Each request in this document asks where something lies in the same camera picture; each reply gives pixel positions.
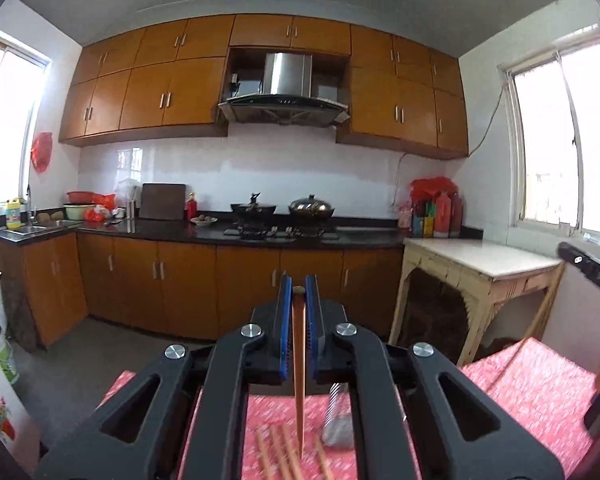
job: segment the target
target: gray floor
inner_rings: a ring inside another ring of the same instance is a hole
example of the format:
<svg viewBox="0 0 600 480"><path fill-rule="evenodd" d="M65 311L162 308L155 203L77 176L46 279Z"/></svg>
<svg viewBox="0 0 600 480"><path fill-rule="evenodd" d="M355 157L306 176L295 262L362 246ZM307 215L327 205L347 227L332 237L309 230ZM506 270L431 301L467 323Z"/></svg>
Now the gray floor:
<svg viewBox="0 0 600 480"><path fill-rule="evenodd" d="M30 354L14 344L14 389L42 442L53 447L97 407L120 372L141 370L172 342L87 318L48 350Z"/></svg>

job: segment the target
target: wooden cabinet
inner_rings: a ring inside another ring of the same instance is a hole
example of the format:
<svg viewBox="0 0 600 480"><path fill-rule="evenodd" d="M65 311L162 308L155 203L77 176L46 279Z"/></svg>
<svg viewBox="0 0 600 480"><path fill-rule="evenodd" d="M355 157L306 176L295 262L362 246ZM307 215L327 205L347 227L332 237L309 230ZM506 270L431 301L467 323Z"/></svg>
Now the wooden cabinet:
<svg viewBox="0 0 600 480"><path fill-rule="evenodd" d="M248 323L254 307L276 299L280 287L279 268L279 250L216 249L220 336Z"/></svg>
<svg viewBox="0 0 600 480"><path fill-rule="evenodd" d="M399 78L433 86L429 49L399 36L394 36L395 71Z"/></svg>
<svg viewBox="0 0 600 480"><path fill-rule="evenodd" d="M291 46L292 16L237 14L229 44L232 46Z"/></svg>
<svg viewBox="0 0 600 480"><path fill-rule="evenodd" d="M351 69L351 127L375 136L400 136L398 79L369 68Z"/></svg>
<svg viewBox="0 0 600 480"><path fill-rule="evenodd" d="M75 234L22 248L29 307L45 346L87 315Z"/></svg>
<svg viewBox="0 0 600 480"><path fill-rule="evenodd" d="M110 321L133 324L120 294L113 237L78 233L77 241L89 313Z"/></svg>
<svg viewBox="0 0 600 480"><path fill-rule="evenodd" d="M234 18L234 14L189 18L176 59L225 57Z"/></svg>
<svg viewBox="0 0 600 480"><path fill-rule="evenodd" d="M113 74L133 67L144 30L144 28L130 30L109 38L98 76Z"/></svg>
<svg viewBox="0 0 600 480"><path fill-rule="evenodd" d="M87 116L87 135L118 129L130 74L131 70L125 70L96 79Z"/></svg>
<svg viewBox="0 0 600 480"><path fill-rule="evenodd" d="M108 42L109 40L103 40L83 48L75 67L74 77L71 79L72 85L97 78Z"/></svg>
<svg viewBox="0 0 600 480"><path fill-rule="evenodd" d="M436 90L435 95L438 147L467 155L468 131L464 100L442 90Z"/></svg>
<svg viewBox="0 0 600 480"><path fill-rule="evenodd" d="M216 247L158 242L158 259L167 332L218 338Z"/></svg>
<svg viewBox="0 0 600 480"><path fill-rule="evenodd" d="M121 130L162 124L173 65L160 63L131 71L122 105Z"/></svg>
<svg viewBox="0 0 600 480"><path fill-rule="evenodd" d="M291 48L350 56L349 23L294 16L292 25Z"/></svg>
<svg viewBox="0 0 600 480"><path fill-rule="evenodd" d="M158 23L146 28L134 66L174 61L187 20Z"/></svg>
<svg viewBox="0 0 600 480"><path fill-rule="evenodd" d="M120 294L133 326L168 332L158 265L157 243L133 238L113 241Z"/></svg>
<svg viewBox="0 0 600 480"><path fill-rule="evenodd" d="M176 61L162 124L215 122L223 72L224 57Z"/></svg>
<svg viewBox="0 0 600 480"><path fill-rule="evenodd" d="M342 251L296 251L280 252L280 270L286 272L294 285L304 285L308 274L315 274L320 297L325 300L340 300L342 278Z"/></svg>
<svg viewBox="0 0 600 480"><path fill-rule="evenodd" d="M394 42L391 35L351 25L351 66L377 68L395 74Z"/></svg>
<svg viewBox="0 0 600 480"><path fill-rule="evenodd" d="M96 88L95 79L69 88L64 103L59 140L74 139L84 135L94 88Z"/></svg>
<svg viewBox="0 0 600 480"><path fill-rule="evenodd" d="M401 265L400 249L345 250L342 304L347 319L387 339Z"/></svg>
<svg viewBox="0 0 600 480"><path fill-rule="evenodd" d="M435 88L464 98L460 65L455 57L432 50L431 71L433 74L433 86Z"/></svg>
<svg viewBox="0 0 600 480"><path fill-rule="evenodd" d="M407 79L398 79L398 106L401 138L437 146L433 88Z"/></svg>

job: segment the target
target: window frame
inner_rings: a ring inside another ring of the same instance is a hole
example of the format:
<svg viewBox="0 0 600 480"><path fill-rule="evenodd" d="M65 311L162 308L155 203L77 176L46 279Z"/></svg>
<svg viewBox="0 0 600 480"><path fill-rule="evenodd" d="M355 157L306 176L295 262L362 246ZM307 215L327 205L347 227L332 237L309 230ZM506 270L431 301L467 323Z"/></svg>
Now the window frame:
<svg viewBox="0 0 600 480"><path fill-rule="evenodd" d="M566 79L564 70L562 69L562 56L571 54L588 46L593 46L600 43L600 24L591 30L569 34L568 36L555 41L551 47L536 51L531 56L523 60L508 65L500 65L498 68L501 71L504 85L507 89L507 107L509 113L509 131L511 149L512 149L512 181L513 181L513 196L515 199L510 218L511 226L524 226L540 230L552 234L565 236L584 236L586 239L593 234L595 238L600 239L600 232L582 227L582 218L584 214L584 175L583 175L583 160L582 160L582 145L580 143L580 127L578 124L577 113L575 110L571 89ZM550 222L542 222L531 218L525 218L526 207L526 157L524 131L522 123L522 114L520 111L520 102L518 100L518 92L514 81L515 76L528 72L538 66L557 61L560 65L564 85L567 92L567 97L571 110L571 119L573 121L574 140L576 144L576 158L578 162L578 213L575 227L567 223L552 224Z"/></svg>
<svg viewBox="0 0 600 480"><path fill-rule="evenodd" d="M15 56L21 57L30 63L39 66L43 70L42 74L42 88L44 88L48 68L51 65L51 60L40 54L39 52L28 48L23 43L10 38L6 34L0 32L0 49L5 53L11 52ZM29 157L27 156L30 151L30 146L33 141L33 133L35 128L35 119L38 115L38 109L40 108L40 101L42 95L39 95L31 105L29 113L27 115L27 122L25 124L24 136L22 138L22 148L20 150L20 168L18 174L18 196L24 197L26 193L26 187L29 183Z"/></svg>

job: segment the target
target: stainless steel range hood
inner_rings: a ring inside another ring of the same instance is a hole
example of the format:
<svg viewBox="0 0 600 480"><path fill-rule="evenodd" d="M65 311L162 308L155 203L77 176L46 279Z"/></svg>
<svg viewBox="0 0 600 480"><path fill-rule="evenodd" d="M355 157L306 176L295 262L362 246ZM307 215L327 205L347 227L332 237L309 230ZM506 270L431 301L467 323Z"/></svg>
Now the stainless steel range hood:
<svg viewBox="0 0 600 480"><path fill-rule="evenodd" d="M311 97L312 57L267 54L262 92L227 99L218 107L231 123L331 126L349 118L347 106Z"/></svg>

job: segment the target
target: metal screw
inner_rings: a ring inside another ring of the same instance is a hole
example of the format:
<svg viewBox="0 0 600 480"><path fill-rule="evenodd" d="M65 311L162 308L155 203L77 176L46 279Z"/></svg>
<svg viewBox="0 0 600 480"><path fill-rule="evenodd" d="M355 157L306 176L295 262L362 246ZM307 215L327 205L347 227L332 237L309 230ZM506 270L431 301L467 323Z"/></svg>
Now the metal screw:
<svg viewBox="0 0 600 480"><path fill-rule="evenodd" d="M358 329L351 323L338 323L336 325L336 332L340 335L356 335Z"/></svg>
<svg viewBox="0 0 600 480"><path fill-rule="evenodd" d="M182 345L169 345L164 351L164 355L167 359L182 359L186 352L187 349Z"/></svg>
<svg viewBox="0 0 600 480"><path fill-rule="evenodd" d="M240 329L240 333L245 337L257 337L262 334L262 329L255 323L249 323Z"/></svg>
<svg viewBox="0 0 600 480"><path fill-rule="evenodd" d="M433 355L433 346L429 343L416 343L413 345L413 353L418 357L430 357Z"/></svg>

